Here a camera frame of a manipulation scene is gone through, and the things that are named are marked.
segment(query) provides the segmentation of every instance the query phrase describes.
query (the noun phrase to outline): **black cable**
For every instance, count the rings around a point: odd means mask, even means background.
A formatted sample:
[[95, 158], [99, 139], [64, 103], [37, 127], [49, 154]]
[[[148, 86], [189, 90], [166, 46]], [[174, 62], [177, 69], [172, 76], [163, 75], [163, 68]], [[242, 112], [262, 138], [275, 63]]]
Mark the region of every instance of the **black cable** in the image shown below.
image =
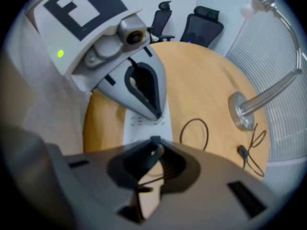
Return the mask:
[[151, 180], [151, 181], [148, 181], [148, 182], [145, 182], [145, 183], [138, 184], [138, 186], [144, 186], [144, 185], [146, 185], [146, 184], [149, 184], [149, 183], [153, 183], [153, 182], [159, 181], [159, 180], [161, 180], [161, 179], [164, 179], [164, 176], [159, 177], [159, 178], [154, 179], [154, 180]]
[[205, 151], [207, 145], [208, 145], [208, 140], [209, 140], [209, 129], [208, 129], [208, 126], [207, 124], [205, 123], [205, 121], [203, 121], [202, 119], [200, 118], [194, 118], [194, 119], [191, 119], [189, 120], [182, 128], [181, 132], [180, 132], [180, 137], [179, 137], [179, 142], [182, 144], [182, 136], [183, 136], [183, 132], [185, 130], [185, 128], [188, 126], [189, 123], [193, 122], [193, 121], [201, 121], [202, 124], [205, 126], [206, 128], [206, 142], [205, 142], [205, 146], [204, 148], [202, 149], [203, 151]]
[[[261, 176], [261, 177], [264, 177], [264, 172], [263, 172], [263, 170], [262, 170], [262, 169], [260, 168], [260, 166], [254, 161], [254, 159], [252, 158], [252, 156], [250, 155], [250, 152], [249, 152], [251, 148], [255, 148], [255, 147], [257, 147], [258, 145], [260, 145], [260, 143], [264, 140], [264, 138], [265, 138], [265, 136], [266, 136], [266, 134], [267, 134], [267, 131], [264, 130], [264, 131], [262, 131], [262, 132], [260, 133], [260, 135], [258, 135], [257, 138], [254, 140], [257, 126], [258, 126], [258, 123], [256, 123], [255, 127], [253, 128], [253, 135], [252, 135], [252, 137], [251, 137], [251, 142], [250, 142], [250, 145], [249, 145], [249, 147], [248, 147], [248, 155], [247, 155], [247, 157], [246, 157], [246, 164], [253, 170], [254, 173], [256, 173], [257, 175], [259, 175], [259, 176]], [[254, 163], [254, 165], [258, 168], [258, 170], [260, 171], [260, 173], [257, 172], [257, 171], [255, 171], [254, 168], [249, 164], [248, 158], [251, 159], [251, 161], [252, 161], [252, 162]]]

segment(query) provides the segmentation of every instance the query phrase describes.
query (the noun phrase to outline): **white paper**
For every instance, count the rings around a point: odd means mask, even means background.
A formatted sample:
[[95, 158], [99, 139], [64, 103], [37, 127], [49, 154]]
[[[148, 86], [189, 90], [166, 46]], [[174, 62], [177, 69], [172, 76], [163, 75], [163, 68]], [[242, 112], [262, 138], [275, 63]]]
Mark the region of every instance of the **white paper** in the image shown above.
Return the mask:
[[167, 98], [162, 116], [157, 121], [149, 120], [129, 109], [126, 110], [123, 139], [124, 145], [138, 140], [146, 140], [151, 136], [160, 136], [165, 140], [173, 141], [171, 117]]

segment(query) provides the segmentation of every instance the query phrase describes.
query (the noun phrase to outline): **wooden table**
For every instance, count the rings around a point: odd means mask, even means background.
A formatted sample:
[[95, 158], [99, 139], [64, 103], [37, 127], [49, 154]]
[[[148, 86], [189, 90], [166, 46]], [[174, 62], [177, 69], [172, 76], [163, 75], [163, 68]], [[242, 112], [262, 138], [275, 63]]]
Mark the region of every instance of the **wooden table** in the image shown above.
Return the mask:
[[[207, 48], [182, 42], [152, 44], [166, 70], [167, 96], [173, 141], [179, 142], [183, 126], [193, 118], [204, 120], [209, 129], [206, 152], [229, 159], [242, 167], [238, 145], [249, 147], [252, 132], [240, 131], [228, 111], [228, 97], [236, 91], [248, 99], [257, 93], [247, 77], [229, 60]], [[84, 151], [99, 151], [121, 146], [125, 108], [95, 91], [88, 106], [84, 130]], [[263, 142], [250, 154], [265, 172], [270, 153], [270, 133], [263, 109], [255, 113], [255, 136], [267, 131]], [[206, 132], [201, 122], [191, 123], [183, 143], [203, 149]], [[248, 166], [250, 174], [262, 180]]]

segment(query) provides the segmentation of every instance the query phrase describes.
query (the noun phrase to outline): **white wall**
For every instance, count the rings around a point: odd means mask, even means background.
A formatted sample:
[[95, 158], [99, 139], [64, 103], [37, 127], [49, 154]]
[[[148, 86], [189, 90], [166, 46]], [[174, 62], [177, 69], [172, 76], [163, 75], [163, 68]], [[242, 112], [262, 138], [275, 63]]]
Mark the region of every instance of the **white wall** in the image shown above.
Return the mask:
[[209, 46], [210, 49], [225, 56], [234, 43], [243, 25], [244, 18], [240, 13], [242, 5], [250, 0], [198, 0], [197, 5], [220, 11], [219, 22], [224, 29], [218, 38]]
[[[140, 0], [143, 10], [139, 12], [140, 18], [150, 26], [154, 19], [154, 13], [158, 10], [158, 5], [162, 1], [168, 0]], [[175, 36], [174, 41], [179, 41], [183, 34], [187, 22], [187, 16], [193, 13], [197, 0], [171, 0], [170, 7], [172, 16], [166, 24], [163, 34]]]

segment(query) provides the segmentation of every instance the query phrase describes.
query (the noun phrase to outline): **office chair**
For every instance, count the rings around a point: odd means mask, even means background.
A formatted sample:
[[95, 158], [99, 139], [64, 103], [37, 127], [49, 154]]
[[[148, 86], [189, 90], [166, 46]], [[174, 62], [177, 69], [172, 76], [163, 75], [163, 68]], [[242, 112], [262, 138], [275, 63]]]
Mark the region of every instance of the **office chair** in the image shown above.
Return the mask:
[[163, 42], [166, 39], [168, 42], [171, 38], [175, 38], [172, 35], [162, 35], [162, 31], [171, 17], [172, 11], [170, 10], [169, 3], [171, 1], [164, 1], [159, 4], [159, 9], [154, 14], [153, 24], [151, 27], [148, 27], [147, 30], [150, 34], [159, 38], [158, 41], [154, 41], [151, 36], [151, 43]]
[[208, 47], [224, 28], [218, 17], [219, 11], [197, 6], [194, 13], [188, 15], [180, 41]]

